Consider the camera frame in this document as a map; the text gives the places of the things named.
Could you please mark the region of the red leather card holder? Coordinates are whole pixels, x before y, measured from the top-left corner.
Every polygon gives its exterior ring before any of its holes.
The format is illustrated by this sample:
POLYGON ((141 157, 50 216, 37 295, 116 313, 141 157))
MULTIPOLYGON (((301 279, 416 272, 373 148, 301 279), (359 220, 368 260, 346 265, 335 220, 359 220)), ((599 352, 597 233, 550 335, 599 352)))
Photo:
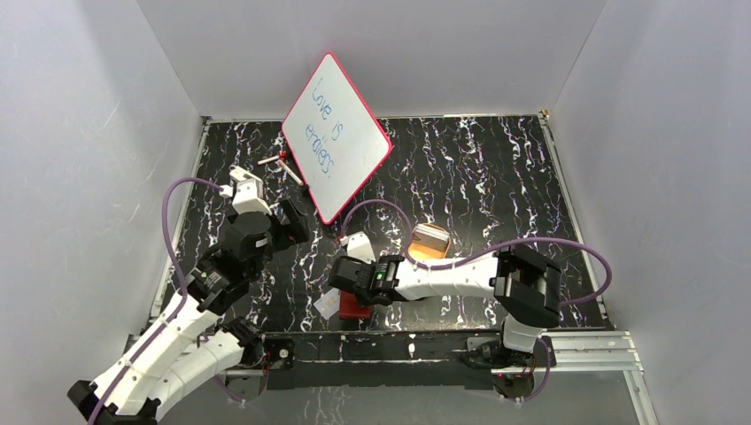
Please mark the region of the red leather card holder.
POLYGON ((365 320, 372 317, 373 306, 361 305, 349 292, 340 292, 338 318, 340 320, 365 320))

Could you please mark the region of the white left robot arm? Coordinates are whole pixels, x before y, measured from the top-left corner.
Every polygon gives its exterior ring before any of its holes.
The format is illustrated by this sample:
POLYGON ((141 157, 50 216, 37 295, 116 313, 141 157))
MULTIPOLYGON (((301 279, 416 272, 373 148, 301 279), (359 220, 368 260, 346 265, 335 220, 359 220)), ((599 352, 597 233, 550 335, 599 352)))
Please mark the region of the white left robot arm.
POLYGON ((156 424, 180 400, 220 372, 267 361, 264 337, 237 318, 193 353, 184 351, 261 276, 275 253, 309 240, 306 220, 285 198, 282 218, 235 209, 217 243, 190 270, 186 293, 97 378, 75 382, 66 396, 89 424, 156 424))

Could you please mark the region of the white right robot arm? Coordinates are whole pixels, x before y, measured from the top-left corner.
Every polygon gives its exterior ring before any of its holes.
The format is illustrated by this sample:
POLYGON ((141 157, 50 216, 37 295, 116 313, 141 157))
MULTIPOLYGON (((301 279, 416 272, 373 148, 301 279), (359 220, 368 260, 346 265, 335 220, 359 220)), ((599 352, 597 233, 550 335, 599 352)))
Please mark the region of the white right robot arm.
POLYGON ((362 307, 444 296, 496 300, 507 313, 499 338, 469 346, 462 357, 470 367, 489 369, 530 363, 538 337, 559 323, 560 281, 555 261, 518 244, 454 262, 344 255, 334 262, 328 284, 354 295, 362 307))

